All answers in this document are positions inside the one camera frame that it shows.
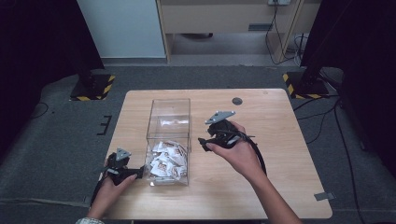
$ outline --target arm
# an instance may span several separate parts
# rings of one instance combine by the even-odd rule
[[[241,125],[232,121],[231,123],[239,131],[245,132],[245,128]],[[230,149],[210,143],[206,146],[224,158],[236,172],[245,177],[256,192],[271,223],[302,223],[265,175],[256,153],[249,143],[240,141]]]
[[[106,178],[98,193],[96,194],[96,198],[91,206],[90,211],[88,212],[85,218],[82,218],[77,221],[76,224],[80,223],[92,223],[92,224],[100,224],[103,223],[99,221],[105,215],[105,212],[110,206],[120,197],[120,195],[134,182],[136,179],[136,175],[131,175],[124,179],[117,186],[114,185],[111,178]]]

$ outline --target person's left hand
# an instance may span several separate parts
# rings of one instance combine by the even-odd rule
[[[96,194],[96,198],[88,212],[87,217],[101,219],[106,210],[120,197],[120,195],[134,182],[136,175],[128,176],[117,186],[110,177],[105,178],[102,187]]]

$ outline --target wall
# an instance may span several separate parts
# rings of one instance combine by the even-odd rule
[[[78,0],[102,58],[165,58],[155,0]]]

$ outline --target gray carpet floor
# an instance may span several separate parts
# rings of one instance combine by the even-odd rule
[[[78,77],[49,84],[32,118],[21,130],[7,159],[0,167],[0,198],[37,198],[82,203],[92,196],[98,174],[114,132],[120,109],[129,90],[172,89],[286,89],[282,74],[298,67],[264,66],[130,66],[108,67],[116,76],[103,101],[72,102],[69,94]],[[316,100],[296,111],[297,118],[323,113],[337,97]],[[290,99],[293,107],[306,100]],[[396,180],[374,152],[363,151],[347,114],[337,107],[346,138],[356,183],[356,194],[365,223],[396,222]],[[112,116],[106,135],[104,116]],[[306,142],[317,136],[322,116],[299,120]],[[323,187],[333,192],[333,216],[304,223],[361,223],[355,204],[346,150],[334,113],[323,120],[319,138],[308,144]],[[36,203],[0,204],[0,223],[74,223],[87,208]],[[130,223],[107,220],[106,223]]]

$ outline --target yellow and black hazard tape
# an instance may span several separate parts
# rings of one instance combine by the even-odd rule
[[[110,89],[111,89],[111,85],[113,85],[113,81],[114,81],[114,78],[115,78],[115,77],[116,77],[116,76],[113,76],[113,75],[112,75],[112,76],[110,76],[110,77],[108,78],[106,87],[104,88],[102,94],[100,94],[100,95],[95,95],[95,96],[80,95],[80,96],[76,96],[76,97],[70,97],[70,100],[71,100],[71,101],[90,101],[90,100],[104,100],[104,99],[106,99],[106,97],[107,97],[107,95],[108,95],[108,92],[109,92]]]
[[[288,74],[283,74],[283,80],[286,83],[286,87],[288,88],[291,99],[318,99],[318,98],[327,98],[329,96],[328,94],[297,94],[294,91],[293,85],[290,82]]]

